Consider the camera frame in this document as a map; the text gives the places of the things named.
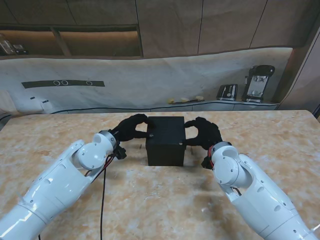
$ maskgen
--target black cable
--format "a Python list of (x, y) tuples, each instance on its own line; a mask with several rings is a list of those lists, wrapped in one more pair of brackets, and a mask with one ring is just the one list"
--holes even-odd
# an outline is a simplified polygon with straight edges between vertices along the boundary
[(233, 189), (234, 189), (234, 190), (236, 190), (236, 192), (239, 194), (239, 196), (241, 196), (241, 195), (242, 195), (238, 188), (233, 187)]
[(100, 240), (103, 240), (102, 221), (103, 221), (103, 215), (104, 215), (105, 190), (106, 190), (106, 168), (104, 169), (104, 174), (103, 174), (103, 190), (102, 190), (102, 203), (101, 203), (101, 215), (100, 215)]

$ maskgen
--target black glove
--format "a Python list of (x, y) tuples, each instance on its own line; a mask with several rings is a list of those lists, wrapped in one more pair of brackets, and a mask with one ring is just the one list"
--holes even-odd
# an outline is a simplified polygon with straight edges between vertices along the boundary
[(184, 127), (198, 129), (198, 136), (185, 140), (185, 145), (201, 146), (203, 149), (209, 150), (211, 146), (222, 142), (218, 126), (203, 117), (198, 116), (195, 120), (187, 121)]
[(138, 124), (151, 124), (152, 121), (145, 114), (136, 114), (127, 119), (122, 120), (118, 126), (110, 131), (110, 133), (119, 142), (126, 142), (132, 139), (144, 139), (149, 137), (149, 133), (143, 131), (137, 131)]

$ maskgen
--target black box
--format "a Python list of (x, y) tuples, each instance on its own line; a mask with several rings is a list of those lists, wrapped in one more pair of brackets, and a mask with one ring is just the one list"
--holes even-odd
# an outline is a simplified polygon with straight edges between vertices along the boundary
[(150, 116), (155, 127), (148, 125), (153, 134), (145, 141), (149, 166), (183, 166), (186, 146), (185, 118), (183, 116)]

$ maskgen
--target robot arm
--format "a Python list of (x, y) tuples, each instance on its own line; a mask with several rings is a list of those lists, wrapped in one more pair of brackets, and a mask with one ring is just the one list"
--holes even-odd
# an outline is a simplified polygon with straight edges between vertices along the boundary
[[(72, 143), (0, 220), (0, 240), (34, 240), (58, 214), (78, 200), (101, 172), (116, 144), (108, 131), (96, 133), (90, 143)], [(85, 176), (79, 169), (90, 172)]]
[[(244, 221), (265, 240), (317, 240), (290, 198), (268, 175), (228, 142), (208, 150), (214, 178)], [(238, 188), (245, 189), (240, 193)]]

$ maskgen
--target beige countertop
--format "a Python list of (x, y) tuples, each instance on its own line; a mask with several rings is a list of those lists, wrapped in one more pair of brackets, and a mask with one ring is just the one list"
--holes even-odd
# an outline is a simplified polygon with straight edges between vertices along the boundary
[[(70, 143), (91, 142), (134, 113), (28, 115), (0, 131), (0, 218)], [(247, 154), (293, 201), (306, 225), (320, 223), (320, 123), (295, 111), (148, 112), (204, 117), (222, 138)], [(188, 128), (187, 138), (197, 130)], [(200, 165), (201, 147), (188, 146), (184, 167), (148, 166), (144, 139), (122, 143), (128, 157), (107, 168), (103, 213), (106, 240), (259, 240)], [(103, 174), (41, 234), (42, 240), (100, 239)]]

